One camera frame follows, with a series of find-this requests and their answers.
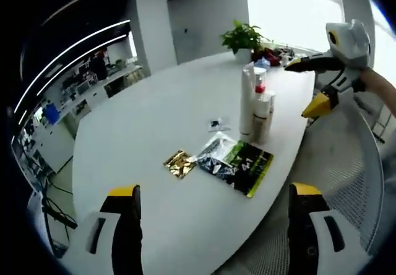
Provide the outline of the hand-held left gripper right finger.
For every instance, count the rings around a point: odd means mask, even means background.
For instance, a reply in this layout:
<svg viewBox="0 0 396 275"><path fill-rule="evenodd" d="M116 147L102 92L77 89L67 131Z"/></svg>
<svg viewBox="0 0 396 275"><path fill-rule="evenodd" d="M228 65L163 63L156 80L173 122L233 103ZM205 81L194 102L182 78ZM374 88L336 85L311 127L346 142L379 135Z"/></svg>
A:
<svg viewBox="0 0 396 275"><path fill-rule="evenodd" d="M364 248L358 230L330 209L314 186L289 186L289 274L358 274Z"/></svg>

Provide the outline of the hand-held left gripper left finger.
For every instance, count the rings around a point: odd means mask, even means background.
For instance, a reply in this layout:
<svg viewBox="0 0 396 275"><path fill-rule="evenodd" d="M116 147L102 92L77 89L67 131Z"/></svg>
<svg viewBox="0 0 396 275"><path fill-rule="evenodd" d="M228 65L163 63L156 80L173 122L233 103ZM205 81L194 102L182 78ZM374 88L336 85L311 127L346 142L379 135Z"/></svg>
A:
<svg viewBox="0 0 396 275"><path fill-rule="evenodd" d="M140 186L111 190L77 226L63 266L70 274L142 274Z"/></svg>

